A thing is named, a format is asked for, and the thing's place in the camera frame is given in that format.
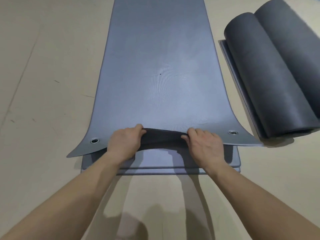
finger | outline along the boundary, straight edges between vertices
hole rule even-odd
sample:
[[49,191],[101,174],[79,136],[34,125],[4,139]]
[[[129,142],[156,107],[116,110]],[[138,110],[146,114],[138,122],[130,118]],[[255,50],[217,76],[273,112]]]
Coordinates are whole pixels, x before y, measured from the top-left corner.
[[186,135],[182,135],[181,138],[185,140],[188,147],[190,147],[190,138]]
[[198,136],[204,134],[204,132],[202,131],[202,129],[197,128],[197,129],[195,129],[195,131],[197,132],[197,135],[198,135]]
[[137,131],[137,132],[140,132],[142,129],[143,129],[142,124],[137,124],[137,125],[134,127],[134,130]]
[[197,136],[197,132],[192,127],[187,130],[187,133],[191,139]]
[[139,137],[141,138],[147,131],[145,129],[142,129],[140,131]]

floor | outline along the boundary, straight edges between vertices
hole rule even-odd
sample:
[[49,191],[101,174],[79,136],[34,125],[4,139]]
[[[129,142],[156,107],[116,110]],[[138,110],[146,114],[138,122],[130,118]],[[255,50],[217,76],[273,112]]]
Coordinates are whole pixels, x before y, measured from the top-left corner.
[[[0,236],[80,173],[114,0],[0,0]],[[268,0],[205,0],[232,109],[252,131],[217,41]],[[286,0],[320,35],[320,0]],[[242,174],[320,226],[320,132],[241,147]],[[206,175],[117,177],[84,239],[250,239]]]

